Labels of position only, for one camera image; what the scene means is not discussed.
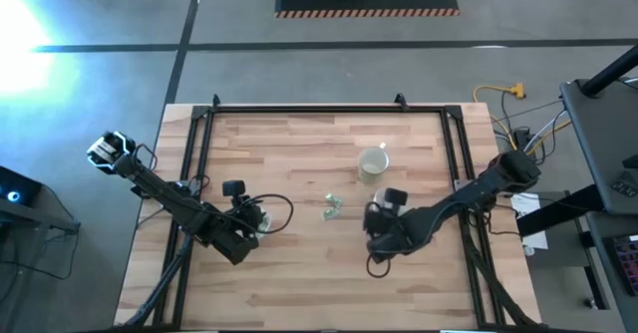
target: black metal frame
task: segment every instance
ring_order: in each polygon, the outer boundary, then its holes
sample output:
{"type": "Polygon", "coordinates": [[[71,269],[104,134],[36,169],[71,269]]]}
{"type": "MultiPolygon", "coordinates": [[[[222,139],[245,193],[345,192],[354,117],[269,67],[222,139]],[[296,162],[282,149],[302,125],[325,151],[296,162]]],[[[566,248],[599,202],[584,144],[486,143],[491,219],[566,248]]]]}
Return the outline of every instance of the black metal frame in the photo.
{"type": "MultiPolygon", "coordinates": [[[[197,165],[196,176],[202,179],[205,174],[207,152],[210,146],[212,124],[215,114],[250,114],[250,113],[423,113],[423,114],[437,114],[441,118],[441,125],[444,135],[444,142],[446,145],[446,153],[448,156],[448,164],[450,168],[450,176],[452,186],[455,187],[456,181],[459,180],[459,167],[457,165],[457,156],[455,153],[455,147],[452,139],[452,131],[450,129],[450,120],[453,120],[458,129],[459,141],[461,143],[461,152],[463,157],[464,166],[466,168],[466,176],[468,179],[474,179],[475,172],[472,162],[472,156],[470,152],[470,145],[465,128],[465,122],[463,118],[463,112],[461,106],[408,106],[405,102],[403,95],[397,95],[395,104],[381,104],[381,105],[257,105],[257,106],[243,106],[243,105],[220,105],[217,95],[214,96],[212,106],[195,106],[192,109],[190,117],[190,126],[188,128],[188,136],[186,139],[186,148],[184,150],[184,157],[182,161],[181,173],[179,179],[188,179],[188,173],[190,170],[191,157],[195,143],[195,136],[197,133],[198,122],[205,118],[204,133],[202,138],[202,146],[199,163],[197,165]]],[[[460,215],[459,223],[461,230],[461,237],[464,243],[464,254],[466,256],[466,263],[468,265],[468,277],[470,290],[475,309],[475,315],[477,319],[477,327],[482,327],[484,324],[488,324],[485,320],[485,312],[480,294],[479,277],[477,275],[477,269],[471,262],[468,254],[468,242],[472,239],[471,226],[469,224],[469,214],[464,212],[460,215]]],[[[493,260],[491,257],[491,250],[489,248],[489,240],[487,239],[487,233],[484,225],[481,221],[478,221],[478,238],[480,252],[485,260],[485,263],[489,268],[493,270],[493,260]]],[[[175,255],[175,248],[178,239],[179,229],[175,222],[170,226],[168,233],[166,251],[164,255],[163,270],[166,270],[168,264],[172,261],[175,255]]],[[[159,300],[153,317],[152,325],[142,328],[145,331],[179,331],[181,328],[181,319],[183,313],[183,304],[186,294],[186,285],[188,281],[188,270],[190,266],[190,252],[186,256],[186,259],[181,268],[179,275],[179,281],[177,285],[177,295],[175,298],[175,305],[173,307],[173,314],[170,323],[163,322],[163,315],[165,311],[165,294],[159,300]]],[[[495,298],[494,293],[490,290],[490,298],[494,311],[494,323],[496,325],[504,325],[504,316],[502,305],[495,298]]]]}

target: wooden table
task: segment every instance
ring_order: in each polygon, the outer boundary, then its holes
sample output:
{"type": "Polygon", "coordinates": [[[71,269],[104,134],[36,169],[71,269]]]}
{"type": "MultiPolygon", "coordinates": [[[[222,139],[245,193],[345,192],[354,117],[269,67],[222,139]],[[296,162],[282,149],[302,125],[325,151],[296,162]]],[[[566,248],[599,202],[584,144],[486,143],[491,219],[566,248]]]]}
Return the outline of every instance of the wooden table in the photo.
{"type": "MultiPolygon", "coordinates": [[[[164,112],[156,173],[166,180],[178,179],[191,108],[169,105],[164,112]]],[[[463,104],[463,111],[475,169],[481,172],[497,155],[487,108],[463,104]]],[[[455,143],[460,153],[458,139],[455,143]]],[[[260,247],[237,266],[215,249],[195,245],[182,329],[476,327],[455,217],[428,246],[393,259],[386,278],[366,273],[363,206],[378,187],[406,190],[410,206],[432,204],[453,191],[437,115],[217,114],[206,174],[210,185],[202,199],[220,209],[230,208],[221,183],[243,179],[248,194],[287,195],[295,213],[284,231],[262,238],[260,247]],[[387,144],[390,168],[379,182],[364,185],[357,180],[357,155],[381,142],[387,144]],[[344,207],[337,219],[323,221],[328,192],[342,197],[344,207]]],[[[156,202],[145,202],[141,218],[157,208],[156,202]]],[[[265,208],[273,216],[273,228],[286,217],[283,204],[267,201],[265,208]]],[[[506,209],[495,209],[491,222],[496,231],[517,230],[506,209]]],[[[158,282],[169,224],[170,216],[162,213],[137,231],[117,323],[131,317],[158,282]]],[[[497,276],[525,313],[540,321],[518,237],[490,235],[489,240],[497,276]]],[[[378,271],[384,268],[373,265],[378,271]]],[[[482,296],[490,312],[484,285],[482,296]]]]}

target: concrete floor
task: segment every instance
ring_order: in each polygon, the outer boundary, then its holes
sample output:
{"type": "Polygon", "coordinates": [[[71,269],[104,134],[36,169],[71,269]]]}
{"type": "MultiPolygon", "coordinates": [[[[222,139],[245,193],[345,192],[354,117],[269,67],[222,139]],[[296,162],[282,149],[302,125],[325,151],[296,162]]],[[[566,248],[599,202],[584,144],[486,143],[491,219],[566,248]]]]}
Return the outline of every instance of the concrete floor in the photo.
{"type": "MultiPolygon", "coordinates": [[[[18,330],[69,332],[106,328],[128,261],[140,201],[129,184],[85,160],[104,130],[138,142],[156,140],[175,53],[20,54],[29,45],[179,42],[189,0],[18,0],[0,5],[0,127],[3,166],[45,182],[82,222],[73,276],[34,275],[18,330]]],[[[332,40],[496,40],[630,38],[636,0],[459,0],[462,16],[432,19],[277,21],[274,0],[200,0],[191,42],[332,40]]],[[[190,53],[178,103],[464,102],[479,85],[524,82],[528,97],[508,98],[517,113],[556,100],[558,85],[587,78],[627,47],[431,49],[190,53]]],[[[501,116],[500,94],[480,98],[501,116]]],[[[512,119],[538,130],[560,105],[512,119]]],[[[591,176],[572,129],[534,190],[579,189],[591,176]]],[[[64,272],[70,243],[43,256],[64,272]]],[[[579,305],[588,296],[581,271],[532,270],[543,321],[573,329],[620,331],[617,314],[579,305]]]]}

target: white mug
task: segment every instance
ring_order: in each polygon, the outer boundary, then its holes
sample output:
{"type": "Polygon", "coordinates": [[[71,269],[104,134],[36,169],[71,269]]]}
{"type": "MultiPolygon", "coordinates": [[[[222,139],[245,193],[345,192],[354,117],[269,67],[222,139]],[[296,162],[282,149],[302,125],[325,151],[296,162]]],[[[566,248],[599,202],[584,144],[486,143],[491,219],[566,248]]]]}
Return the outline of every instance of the white mug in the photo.
{"type": "Polygon", "coordinates": [[[372,183],[388,168],[390,158],[386,153],[386,143],[378,148],[367,148],[359,154],[359,179],[363,183],[372,183]]]}

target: yellow cable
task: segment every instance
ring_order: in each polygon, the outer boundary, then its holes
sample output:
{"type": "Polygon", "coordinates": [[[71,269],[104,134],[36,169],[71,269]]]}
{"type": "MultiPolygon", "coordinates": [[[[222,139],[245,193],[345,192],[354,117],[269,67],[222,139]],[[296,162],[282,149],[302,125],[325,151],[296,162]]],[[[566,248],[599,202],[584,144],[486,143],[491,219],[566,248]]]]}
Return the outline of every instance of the yellow cable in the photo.
{"type": "Polygon", "coordinates": [[[569,126],[569,124],[571,124],[571,120],[567,120],[566,122],[558,125],[554,130],[550,131],[549,133],[545,134],[542,136],[542,138],[540,138],[540,140],[538,140],[538,142],[536,143],[536,145],[534,145],[530,151],[528,151],[526,154],[531,155],[533,152],[536,151],[536,149],[538,149],[538,147],[540,146],[540,144],[542,144],[547,138],[549,138],[550,135],[552,135],[553,133],[556,133],[566,127],[569,126]]]}
{"type": "MultiPolygon", "coordinates": [[[[492,89],[492,90],[498,90],[501,92],[507,92],[507,93],[511,93],[511,90],[509,88],[502,88],[502,87],[495,87],[495,86],[490,86],[490,85],[483,85],[483,86],[479,86],[476,87],[475,90],[472,92],[472,97],[475,99],[475,103],[479,102],[479,98],[477,98],[477,92],[480,89],[492,89]]],[[[516,144],[514,143],[514,139],[511,136],[511,133],[509,132],[509,130],[507,129],[507,127],[501,122],[499,121],[497,118],[494,117],[494,115],[489,114],[489,116],[491,117],[492,120],[494,120],[497,124],[499,124],[503,130],[505,130],[505,134],[507,135],[507,138],[509,139],[509,144],[511,145],[511,147],[516,150],[516,144]]]]}

